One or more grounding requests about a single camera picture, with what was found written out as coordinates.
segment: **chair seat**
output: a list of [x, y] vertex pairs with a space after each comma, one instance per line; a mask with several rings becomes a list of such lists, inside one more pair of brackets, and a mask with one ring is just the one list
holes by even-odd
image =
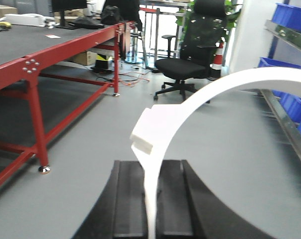
[[174, 80], [186, 80], [189, 78], [202, 78], [206, 67], [194, 64], [190, 61], [167, 58], [155, 61], [155, 66], [165, 76]]

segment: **chair backrest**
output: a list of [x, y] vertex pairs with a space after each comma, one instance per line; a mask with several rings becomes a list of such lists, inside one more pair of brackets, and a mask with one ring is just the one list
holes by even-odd
[[180, 58], [209, 67], [227, 24], [224, 0], [195, 0], [181, 44]]

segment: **computer monitor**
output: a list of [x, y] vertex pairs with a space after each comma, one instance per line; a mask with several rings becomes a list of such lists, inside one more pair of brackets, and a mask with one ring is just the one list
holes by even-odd
[[74, 29], [73, 26], [68, 26], [65, 21], [64, 11], [87, 8], [86, 0], [52, 0], [52, 12], [60, 13], [60, 25], [57, 27]]

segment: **chair armrest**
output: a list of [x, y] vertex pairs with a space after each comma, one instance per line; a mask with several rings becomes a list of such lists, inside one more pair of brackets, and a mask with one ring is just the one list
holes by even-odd
[[198, 48], [217, 48], [216, 45], [197, 45]]
[[170, 46], [171, 46], [171, 40], [176, 37], [175, 35], [164, 35], [161, 36], [164, 39], [168, 40], [168, 47], [167, 47], [167, 57], [170, 58]]
[[164, 39], [167, 39], [167, 40], [171, 40], [172, 38], [176, 37], [175, 35], [164, 35], [164, 36], [161, 36], [162, 38]]

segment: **red table frame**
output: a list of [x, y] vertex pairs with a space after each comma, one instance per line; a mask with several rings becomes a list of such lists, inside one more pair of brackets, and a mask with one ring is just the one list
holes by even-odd
[[[0, 172], [0, 186], [14, 172], [16, 172], [21, 165], [34, 156], [39, 159], [39, 172], [42, 174], [48, 173], [50, 168], [48, 164], [46, 145], [85, 109], [87, 109], [87, 107], [90, 106], [109, 87], [114, 88], [113, 96], [119, 96], [119, 41], [120, 37], [127, 37], [127, 31], [125, 31], [125, 29], [125, 24], [119, 23], [0, 65], [0, 95], [28, 100], [36, 140], [36, 143], [31, 147], [0, 141], [0, 150], [19, 154], [13, 162]], [[104, 46], [102, 44], [110, 39], [114, 39], [114, 46]], [[91, 81], [41, 74], [41, 70], [92, 47], [114, 51], [114, 78], [112, 82]], [[101, 87], [58, 125], [45, 134], [37, 88], [39, 75], [85, 84], [100, 85]], [[26, 81], [27, 90], [25, 93], [17, 90], [1, 91], [1, 89], [20, 80]]]

